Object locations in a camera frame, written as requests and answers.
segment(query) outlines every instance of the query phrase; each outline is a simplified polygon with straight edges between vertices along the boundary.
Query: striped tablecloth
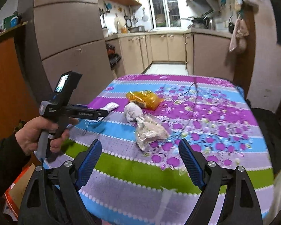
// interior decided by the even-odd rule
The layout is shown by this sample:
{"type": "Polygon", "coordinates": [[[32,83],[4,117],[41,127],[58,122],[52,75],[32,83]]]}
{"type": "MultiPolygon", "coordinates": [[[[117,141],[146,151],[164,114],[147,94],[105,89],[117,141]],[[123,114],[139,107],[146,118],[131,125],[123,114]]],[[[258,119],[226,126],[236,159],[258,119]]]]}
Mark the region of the striped tablecloth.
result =
{"type": "MultiPolygon", "coordinates": [[[[90,124],[86,133],[81,121],[71,129],[64,154],[45,162],[47,168],[59,167],[94,139],[101,141],[101,157],[79,191],[91,213],[112,224],[184,224],[200,193],[178,153],[179,141],[186,138],[208,161],[233,169],[243,165],[266,215],[273,199],[269,154],[252,112],[231,83],[198,76],[127,75],[114,80],[88,106],[101,108],[109,102],[120,106],[102,122],[90,124]],[[135,125],[123,113],[125,94],[141,90],[164,98],[155,111],[145,112],[171,129],[169,139],[151,144],[150,154],[138,148],[135,125]]],[[[217,222],[224,192],[222,187],[210,224],[217,222]]]]}

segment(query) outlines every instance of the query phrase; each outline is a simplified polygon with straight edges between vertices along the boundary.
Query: blue gripper pad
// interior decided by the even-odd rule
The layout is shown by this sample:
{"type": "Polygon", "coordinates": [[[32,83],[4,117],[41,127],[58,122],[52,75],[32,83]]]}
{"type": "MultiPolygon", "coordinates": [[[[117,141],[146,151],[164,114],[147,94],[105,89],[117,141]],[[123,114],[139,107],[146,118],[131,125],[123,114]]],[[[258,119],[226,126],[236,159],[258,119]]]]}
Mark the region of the blue gripper pad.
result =
{"type": "Polygon", "coordinates": [[[95,168],[95,165],[99,160],[99,157],[101,156],[101,152],[102,145],[101,142],[97,140],[78,168],[77,181],[75,183],[77,189],[81,189],[82,186],[85,186],[87,184],[95,168]]]}
{"type": "Polygon", "coordinates": [[[203,170],[183,140],[180,141],[178,150],[188,174],[191,177],[191,181],[201,190],[203,186],[205,186],[203,181],[203,170]]]}

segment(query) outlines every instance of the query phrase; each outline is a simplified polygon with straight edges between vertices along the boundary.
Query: screw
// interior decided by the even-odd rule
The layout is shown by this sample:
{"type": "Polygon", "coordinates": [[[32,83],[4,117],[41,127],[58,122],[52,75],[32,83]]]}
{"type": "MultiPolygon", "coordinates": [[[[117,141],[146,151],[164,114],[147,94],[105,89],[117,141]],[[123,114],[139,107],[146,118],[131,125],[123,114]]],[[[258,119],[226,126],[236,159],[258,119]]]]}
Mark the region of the screw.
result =
{"type": "Polygon", "coordinates": [[[215,167],[215,162],[213,162],[213,161],[210,161],[210,162],[208,162],[207,164],[208,164],[208,166],[210,166],[210,167],[215,167]]]}
{"type": "Polygon", "coordinates": [[[240,172],[244,172],[244,167],[243,167],[243,166],[238,166],[237,169],[238,169],[240,172]]]}
{"type": "Polygon", "coordinates": [[[39,172],[40,170],[42,170],[43,168],[42,168],[42,166],[37,166],[36,168],[35,168],[35,170],[37,171],[37,172],[39,172]]]}
{"type": "Polygon", "coordinates": [[[64,165],[65,165],[65,167],[70,167],[70,166],[72,166],[72,164],[73,163],[71,161],[66,161],[64,165]]]}

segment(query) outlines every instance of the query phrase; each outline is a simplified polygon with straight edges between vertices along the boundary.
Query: yellow plastic bag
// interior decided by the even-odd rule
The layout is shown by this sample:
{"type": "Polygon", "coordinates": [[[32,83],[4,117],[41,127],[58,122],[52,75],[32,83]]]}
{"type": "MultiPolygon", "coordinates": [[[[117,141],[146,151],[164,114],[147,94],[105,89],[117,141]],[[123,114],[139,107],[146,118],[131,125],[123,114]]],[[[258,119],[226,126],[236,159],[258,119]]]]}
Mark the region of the yellow plastic bag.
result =
{"type": "Polygon", "coordinates": [[[128,92],[126,97],[130,100],[130,102],[137,104],[141,108],[148,108],[150,110],[155,110],[160,102],[163,101],[162,98],[159,98],[152,91],[128,92]]]}

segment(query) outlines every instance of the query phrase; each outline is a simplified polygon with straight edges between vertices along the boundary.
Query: tile floor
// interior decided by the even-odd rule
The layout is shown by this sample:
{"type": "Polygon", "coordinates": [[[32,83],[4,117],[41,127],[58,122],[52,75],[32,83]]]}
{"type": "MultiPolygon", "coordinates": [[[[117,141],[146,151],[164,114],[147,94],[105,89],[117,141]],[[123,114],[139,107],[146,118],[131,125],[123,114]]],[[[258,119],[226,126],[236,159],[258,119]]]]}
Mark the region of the tile floor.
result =
{"type": "Polygon", "coordinates": [[[184,64],[151,64],[145,74],[188,75],[184,64]]]}

